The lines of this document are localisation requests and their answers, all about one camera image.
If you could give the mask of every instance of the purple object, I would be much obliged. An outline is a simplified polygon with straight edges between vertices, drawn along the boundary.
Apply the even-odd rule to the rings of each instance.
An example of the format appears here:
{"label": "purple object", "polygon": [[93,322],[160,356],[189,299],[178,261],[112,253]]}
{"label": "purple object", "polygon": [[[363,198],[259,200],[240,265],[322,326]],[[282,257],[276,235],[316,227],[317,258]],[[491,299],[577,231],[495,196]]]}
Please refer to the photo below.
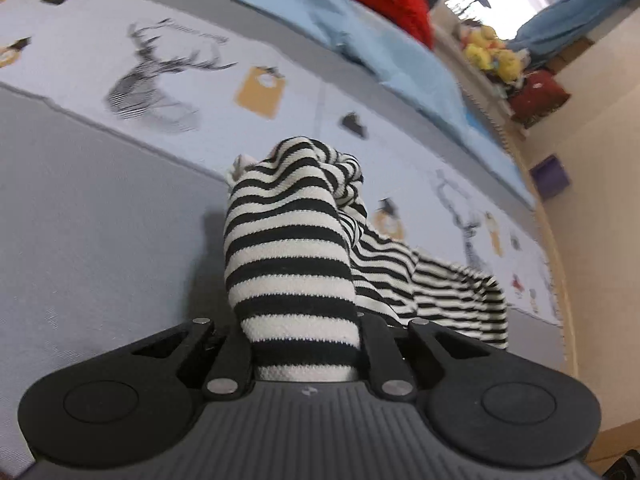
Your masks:
{"label": "purple object", "polygon": [[548,156],[529,173],[536,183],[542,200],[555,197],[571,184],[560,160],[555,155]]}

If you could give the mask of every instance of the gray bed sheet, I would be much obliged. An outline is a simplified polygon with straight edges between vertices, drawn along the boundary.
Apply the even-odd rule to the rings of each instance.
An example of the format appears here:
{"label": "gray bed sheet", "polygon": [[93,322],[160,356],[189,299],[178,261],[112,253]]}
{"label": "gray bed sheet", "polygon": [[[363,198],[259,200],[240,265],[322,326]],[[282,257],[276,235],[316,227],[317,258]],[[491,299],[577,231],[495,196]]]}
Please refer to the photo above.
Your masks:
{"label": "gray bed sheet", "polygon": [[[519,200],[360,67],[229,0],[154,1],[273,44],[444,156],[536,237]],[[190,317],[232,319],[225,206],[218,177],[0,88],[1,470],[31,463],[16,413],[38,378]],[[510,344],[562,367],[554,326],[512,311]]]}

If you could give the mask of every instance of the blue curtain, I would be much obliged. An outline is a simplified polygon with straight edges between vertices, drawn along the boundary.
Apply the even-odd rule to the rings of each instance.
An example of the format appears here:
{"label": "blue curtain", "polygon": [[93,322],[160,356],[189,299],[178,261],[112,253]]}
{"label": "blue curtain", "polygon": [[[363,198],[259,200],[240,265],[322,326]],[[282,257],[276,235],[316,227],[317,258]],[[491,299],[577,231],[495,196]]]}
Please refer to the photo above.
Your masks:
{"label": "blue curtain", "polygon": [[531,66],[544,65],[629,0],[559,0],[525,23],[509,48],[528,48]]}

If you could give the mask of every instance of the ribbed gray plastic surface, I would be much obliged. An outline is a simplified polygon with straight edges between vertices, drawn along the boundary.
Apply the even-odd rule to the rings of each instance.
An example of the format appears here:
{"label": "ribbed gray plastic surface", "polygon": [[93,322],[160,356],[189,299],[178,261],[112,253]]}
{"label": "ribbed gray plastic surface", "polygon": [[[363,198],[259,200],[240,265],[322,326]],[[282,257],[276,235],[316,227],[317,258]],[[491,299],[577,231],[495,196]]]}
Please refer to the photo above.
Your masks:
{"label": "ribbed gray plastic surface", "polygon": [[364,383],[258,382],[209,404],[173,448],[143,463],[82,471],[38,462],[24,480],[586,480],[579,461],[512,471],[444,446],[416,409],[372,396]]}

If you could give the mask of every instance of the striped fabric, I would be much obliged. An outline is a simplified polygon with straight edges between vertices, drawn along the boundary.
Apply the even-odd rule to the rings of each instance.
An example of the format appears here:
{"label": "striped fabric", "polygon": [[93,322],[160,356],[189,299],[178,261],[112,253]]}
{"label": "striped fabric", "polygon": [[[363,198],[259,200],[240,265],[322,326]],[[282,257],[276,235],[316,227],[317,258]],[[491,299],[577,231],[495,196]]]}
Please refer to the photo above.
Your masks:
{"label": "striped fabric", "polygon": [[263,380],[356,377],[356,312],[433,320],[499,348],[504,296],[494,278],[379,234],[351,155],[305,137],[248,167],[229,198],[225,279]]}

